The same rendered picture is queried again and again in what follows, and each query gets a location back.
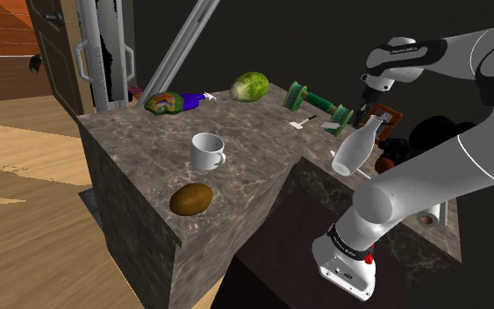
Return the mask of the green dumbbell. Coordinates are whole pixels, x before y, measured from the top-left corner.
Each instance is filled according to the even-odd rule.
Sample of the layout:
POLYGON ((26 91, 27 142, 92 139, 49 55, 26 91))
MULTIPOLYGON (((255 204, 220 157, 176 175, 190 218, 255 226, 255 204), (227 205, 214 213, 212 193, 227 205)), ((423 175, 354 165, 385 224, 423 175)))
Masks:
POLYGON ((352 110, 349 110, 341 104, 332 104, 330 101, 309 92, 306 86, 303 86, 298 82, 294 82, 291 84, 283 101, 283 107, 290 111, 296 111, 299 109, 303 101, 313 105, 321 111, 328 113, 331 116, 329 119, 331 126, 327 127, 325 131, 332 134, 334 137, 341 134, 345 125, 354 113, 352 110))

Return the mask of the white mug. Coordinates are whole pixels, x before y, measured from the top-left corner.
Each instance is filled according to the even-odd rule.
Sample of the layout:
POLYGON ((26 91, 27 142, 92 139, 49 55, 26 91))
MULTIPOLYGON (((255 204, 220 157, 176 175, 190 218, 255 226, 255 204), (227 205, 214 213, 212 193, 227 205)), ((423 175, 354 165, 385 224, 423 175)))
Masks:
POLYGON ((213 133, 197 133, 190 143, 190 163, 201 170, 213 170, 226 162, 224 141, 213 133))

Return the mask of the white refrigerator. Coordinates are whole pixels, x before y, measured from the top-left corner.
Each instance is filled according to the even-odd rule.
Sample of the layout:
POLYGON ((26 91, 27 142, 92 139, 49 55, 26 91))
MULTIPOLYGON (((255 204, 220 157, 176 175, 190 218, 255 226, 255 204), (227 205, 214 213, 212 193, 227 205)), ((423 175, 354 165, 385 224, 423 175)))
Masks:
POLYGON ((79 76, 90 84, 97 111, 129 106, 134 52, 125 44, 122 0, 75 0, 82 40, 75 44, 79 76))

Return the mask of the green cabbage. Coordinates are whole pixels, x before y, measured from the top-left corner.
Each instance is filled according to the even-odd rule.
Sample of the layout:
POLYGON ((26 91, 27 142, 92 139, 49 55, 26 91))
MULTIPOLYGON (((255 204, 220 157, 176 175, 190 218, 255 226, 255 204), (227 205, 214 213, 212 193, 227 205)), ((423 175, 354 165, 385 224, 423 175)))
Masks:
POLYGON ((232 100, 252 103, 268 92, 268 78, 259 72, 247 72, 240 75, 232 84, 229 95, 232 100))

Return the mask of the white glass bottle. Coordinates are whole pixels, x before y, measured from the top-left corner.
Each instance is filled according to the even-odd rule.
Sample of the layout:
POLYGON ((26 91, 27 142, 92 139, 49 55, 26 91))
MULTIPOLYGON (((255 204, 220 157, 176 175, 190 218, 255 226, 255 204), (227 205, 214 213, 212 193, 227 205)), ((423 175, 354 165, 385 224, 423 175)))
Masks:
POLYGON ((383 119, 371 115, 366 124, 351 133, 337 150, 332 168, 341 176, 351 176, 368 159, 376 140, 376 131, 383 119))

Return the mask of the brown wooden frame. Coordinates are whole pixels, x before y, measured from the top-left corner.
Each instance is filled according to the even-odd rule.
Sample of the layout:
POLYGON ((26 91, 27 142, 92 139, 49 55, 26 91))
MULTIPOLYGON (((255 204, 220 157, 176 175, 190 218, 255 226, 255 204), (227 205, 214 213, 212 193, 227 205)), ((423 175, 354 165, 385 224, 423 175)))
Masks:
POLYGON ((362 119, 362 123, 365 124, 371 115, 376 115, 383 122, 376 130, 375 143, 378 144, 380 141, 385 140, 389 133, 394 129, 399 120, 403 117, 402 113, 395 111, 390 107, 383 104, 372 104, 368 109, 367 113, 362 119))

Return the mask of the brown ball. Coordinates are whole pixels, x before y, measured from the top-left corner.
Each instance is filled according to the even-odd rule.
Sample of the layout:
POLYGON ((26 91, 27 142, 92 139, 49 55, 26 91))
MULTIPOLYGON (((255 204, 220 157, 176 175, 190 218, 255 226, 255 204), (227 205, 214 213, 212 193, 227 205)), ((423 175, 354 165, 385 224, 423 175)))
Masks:
POLYGON ((392 169, 395 167, 394 161, 386 158, 386 157, 380 157, 376 160, 374 169, 378 174, 382 174, 383 172, 392 169))

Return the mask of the small white spatula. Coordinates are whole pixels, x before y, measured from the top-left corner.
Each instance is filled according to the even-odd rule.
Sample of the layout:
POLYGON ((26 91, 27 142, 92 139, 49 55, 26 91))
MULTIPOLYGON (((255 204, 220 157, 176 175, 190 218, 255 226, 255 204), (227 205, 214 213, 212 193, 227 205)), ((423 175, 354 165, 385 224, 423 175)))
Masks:
POLYGON ((301 122, 290 122, 290 125, 296 129, 302 129, 304 123, 308 122, 309 120, 315 119, 315 118, 316 118, 316 115, 313 115, 313 116, 310 116, 309 118, 307 118, 301 122))

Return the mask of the brown potato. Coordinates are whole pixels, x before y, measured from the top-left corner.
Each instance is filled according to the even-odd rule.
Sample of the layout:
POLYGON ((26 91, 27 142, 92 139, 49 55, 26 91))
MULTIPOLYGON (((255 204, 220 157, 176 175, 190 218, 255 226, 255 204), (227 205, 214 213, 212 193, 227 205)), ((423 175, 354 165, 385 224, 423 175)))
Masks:
POLYGON ((212 189, 203 183, 189 183, 175 192, 169 200, 169 209, 181 216, 204 212, 213 198, 212 189))

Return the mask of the dark brown door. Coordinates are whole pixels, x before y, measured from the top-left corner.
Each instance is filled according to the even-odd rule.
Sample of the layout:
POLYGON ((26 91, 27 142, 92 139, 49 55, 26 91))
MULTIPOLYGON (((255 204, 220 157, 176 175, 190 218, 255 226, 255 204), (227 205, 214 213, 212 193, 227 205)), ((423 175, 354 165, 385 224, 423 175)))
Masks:
POLYGON ((61 0, 25 0, 25 3, 54 97, 70 115, 83 114, 61 0))

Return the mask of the black rounded object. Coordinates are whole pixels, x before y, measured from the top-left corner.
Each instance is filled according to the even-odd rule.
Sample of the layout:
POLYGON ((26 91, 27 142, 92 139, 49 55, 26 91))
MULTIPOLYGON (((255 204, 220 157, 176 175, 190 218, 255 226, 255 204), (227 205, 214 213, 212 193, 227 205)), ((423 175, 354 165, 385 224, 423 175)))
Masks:
POLYGON ((472 122, 455 123, 445 116, 433 116, 416 125, 408 139, 388 138, 379 142, 383 153, 376 162, 397 166, 475 126, 472 122))

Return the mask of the colourful toy figure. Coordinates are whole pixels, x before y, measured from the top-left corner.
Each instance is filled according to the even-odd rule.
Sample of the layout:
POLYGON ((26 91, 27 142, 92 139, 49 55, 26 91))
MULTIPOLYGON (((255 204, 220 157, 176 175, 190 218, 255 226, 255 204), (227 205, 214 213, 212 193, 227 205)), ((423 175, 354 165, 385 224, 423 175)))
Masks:
POLYGON ((202 100, 216 100, 209 93, 176 93, 172 91, 162 92, 151 96, 144 104, 147 111, 153 115, 178 114, 183 111, 196 109, 202 100))

